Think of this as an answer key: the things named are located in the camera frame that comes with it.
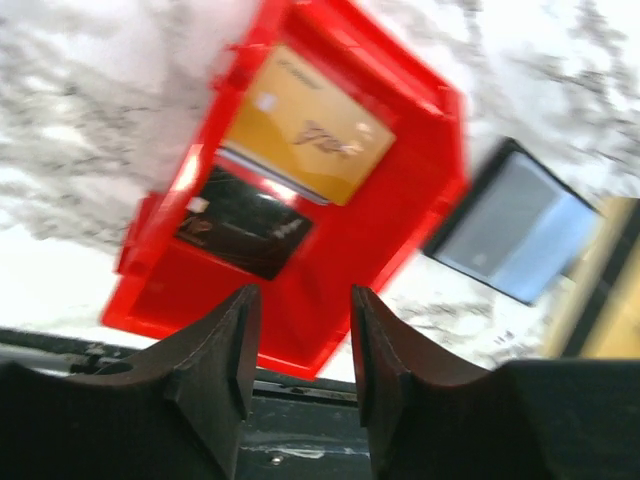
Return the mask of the black card in bin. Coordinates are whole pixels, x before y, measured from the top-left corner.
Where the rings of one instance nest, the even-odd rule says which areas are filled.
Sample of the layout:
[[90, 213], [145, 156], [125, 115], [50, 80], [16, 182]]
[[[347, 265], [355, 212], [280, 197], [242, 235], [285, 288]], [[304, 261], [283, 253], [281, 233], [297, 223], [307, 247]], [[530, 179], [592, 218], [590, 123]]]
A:
[[176, 237], [271, 280], [312, 226], [310, 219], [280, 199], [216, 167], [187, 205]]

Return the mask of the yellow credit card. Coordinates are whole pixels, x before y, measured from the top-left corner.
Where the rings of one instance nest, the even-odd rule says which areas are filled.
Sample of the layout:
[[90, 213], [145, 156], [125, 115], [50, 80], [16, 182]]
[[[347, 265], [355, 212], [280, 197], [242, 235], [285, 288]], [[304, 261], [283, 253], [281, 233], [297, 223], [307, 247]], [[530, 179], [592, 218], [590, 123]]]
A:
[[543, 357], [639, 357], [639, 200], [610, 197], [556, 302]]

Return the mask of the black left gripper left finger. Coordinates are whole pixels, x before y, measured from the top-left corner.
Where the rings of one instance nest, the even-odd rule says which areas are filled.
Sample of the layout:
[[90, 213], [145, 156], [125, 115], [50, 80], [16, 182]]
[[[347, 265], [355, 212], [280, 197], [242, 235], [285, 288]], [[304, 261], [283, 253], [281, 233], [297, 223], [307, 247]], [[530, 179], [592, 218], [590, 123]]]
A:
[[1, 365], [5, 479], [231, 479], [255, 379], [261, 295], [98, 372]]

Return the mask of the black leather card holder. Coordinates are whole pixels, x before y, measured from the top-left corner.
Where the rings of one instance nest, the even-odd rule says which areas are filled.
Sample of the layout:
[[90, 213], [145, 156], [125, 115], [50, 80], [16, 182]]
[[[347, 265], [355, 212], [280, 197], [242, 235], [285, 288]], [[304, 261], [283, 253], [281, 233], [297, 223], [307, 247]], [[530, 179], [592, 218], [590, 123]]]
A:
[[575, 263], [599, 218], [518, 141], [503, 137], [422, 253], [532, 305]]

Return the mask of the red plastic bin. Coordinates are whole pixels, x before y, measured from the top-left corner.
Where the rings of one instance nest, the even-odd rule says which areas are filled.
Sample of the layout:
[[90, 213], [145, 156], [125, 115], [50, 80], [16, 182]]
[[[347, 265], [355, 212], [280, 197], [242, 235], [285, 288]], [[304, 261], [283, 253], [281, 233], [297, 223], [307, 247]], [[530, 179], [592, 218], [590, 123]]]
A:
[[[330, 203], [224, 147], [246, 92], [285, 45], [396, 136], [344, 205]], [[351, 1], [262, 1], [171, 183], [141, 202], [122, 247], [105, 326], [155, 339], [200, 319], [233, 291], [262, 292], [261, 367], [314, 379], [350, 328], [353, 285], [380, 291], [467, 187], [463, 97]], [[187, 205], [223, 168], [313, 223], [267, 280], [176, 237]]]

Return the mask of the dark grey credit card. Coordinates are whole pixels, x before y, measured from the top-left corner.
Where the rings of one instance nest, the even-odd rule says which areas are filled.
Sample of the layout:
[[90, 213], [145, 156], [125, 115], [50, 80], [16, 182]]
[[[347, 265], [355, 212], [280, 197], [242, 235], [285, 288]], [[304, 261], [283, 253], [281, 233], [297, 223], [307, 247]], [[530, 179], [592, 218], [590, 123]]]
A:
[[438, 248], [435, 258], [493, 283], [563, 192], [560, 183], [529, 156], [510, 154], [500, 173]]

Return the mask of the cards in red bin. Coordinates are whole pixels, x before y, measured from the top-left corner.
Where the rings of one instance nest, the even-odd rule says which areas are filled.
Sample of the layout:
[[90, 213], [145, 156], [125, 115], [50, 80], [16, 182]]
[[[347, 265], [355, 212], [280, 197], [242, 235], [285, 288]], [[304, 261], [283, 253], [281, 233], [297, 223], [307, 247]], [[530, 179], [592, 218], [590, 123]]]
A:
[[224, 147], [344, 206], [395, 139], [320, 70], [278, 45], [248, 88]]

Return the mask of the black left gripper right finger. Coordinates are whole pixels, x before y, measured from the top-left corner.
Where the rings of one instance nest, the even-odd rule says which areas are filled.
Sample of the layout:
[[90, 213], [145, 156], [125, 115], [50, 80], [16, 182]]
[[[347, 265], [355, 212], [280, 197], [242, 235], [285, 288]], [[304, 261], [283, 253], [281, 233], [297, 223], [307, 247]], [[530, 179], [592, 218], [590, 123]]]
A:
[[635, 479], [635, 360], [513, 360], [487, 370], [351, 291], [360, 421], [377, 479]]

